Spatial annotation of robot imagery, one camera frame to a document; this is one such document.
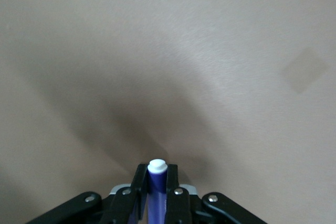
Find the bolt head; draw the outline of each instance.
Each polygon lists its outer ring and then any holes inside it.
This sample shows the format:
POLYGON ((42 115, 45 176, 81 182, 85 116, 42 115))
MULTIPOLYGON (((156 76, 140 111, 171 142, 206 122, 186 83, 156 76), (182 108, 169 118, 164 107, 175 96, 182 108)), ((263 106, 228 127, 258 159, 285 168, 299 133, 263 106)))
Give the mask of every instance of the bolt head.
POLYGON ((85 202, 91 202, 94 199, 95 199, 95 197, 93 195, 91 195, 91 196, 85 198, 85 202))
POLYGON ((174 193, 176 195, 181 195, 183 193, 183 189, 182 188, 177 188, 177 189, 174 190, 174 193))
POLYGON ((209 199, 210 202, 217 202, 218 201, 217 196, 213 195, 213 194, 209 195, 208 199, 209 199))
POLYGON ((130 188, 127 188, 124 191, 122 191, 123 195, 127 195, 127 194, 130 194, 130 193, 131 193, 131 189, 130 188))

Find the pen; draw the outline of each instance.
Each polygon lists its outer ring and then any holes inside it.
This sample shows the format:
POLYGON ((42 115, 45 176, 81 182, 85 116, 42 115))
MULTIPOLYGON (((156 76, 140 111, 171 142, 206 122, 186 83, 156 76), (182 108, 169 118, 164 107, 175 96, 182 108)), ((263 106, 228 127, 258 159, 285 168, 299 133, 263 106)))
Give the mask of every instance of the pen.
POLYGON ((148 223, 164 224, 166 213, 167 164, 162 159, 154 159, 148 165, 148 223))

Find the beige surface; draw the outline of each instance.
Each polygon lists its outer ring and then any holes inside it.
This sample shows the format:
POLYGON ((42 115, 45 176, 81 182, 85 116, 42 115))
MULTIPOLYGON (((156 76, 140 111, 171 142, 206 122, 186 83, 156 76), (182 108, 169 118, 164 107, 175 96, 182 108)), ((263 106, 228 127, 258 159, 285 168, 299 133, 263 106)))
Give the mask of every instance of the beige surface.
POLYGON ((153 157, 269 223, 336 223, 336 0, 0 0, 0 223, 153 157))

